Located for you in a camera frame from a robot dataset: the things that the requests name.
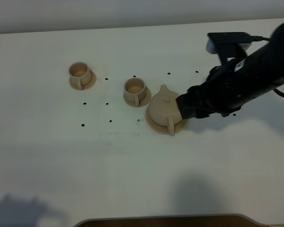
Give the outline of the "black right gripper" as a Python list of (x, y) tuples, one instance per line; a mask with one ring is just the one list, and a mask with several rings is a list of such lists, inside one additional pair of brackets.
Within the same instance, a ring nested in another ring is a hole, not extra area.
[(203, 119), (213, 113), (229, 115), (239, 110), (251, 97), (247, 84), (252, 67), (248, 58), (242, 58), (212, 68), (205, 82), (176, 98), (182, 119)]

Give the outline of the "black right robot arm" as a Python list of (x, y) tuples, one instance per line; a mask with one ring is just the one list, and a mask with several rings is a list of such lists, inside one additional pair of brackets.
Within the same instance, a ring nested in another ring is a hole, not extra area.
[(217, 54), (221, 64), (209, 72), (205, 82), (190, 87), (176, 99), (183, 119), (223, 117), (284, 84), (284, 23), (270, 38), (245, 32), (208, 33), (206, 50)]

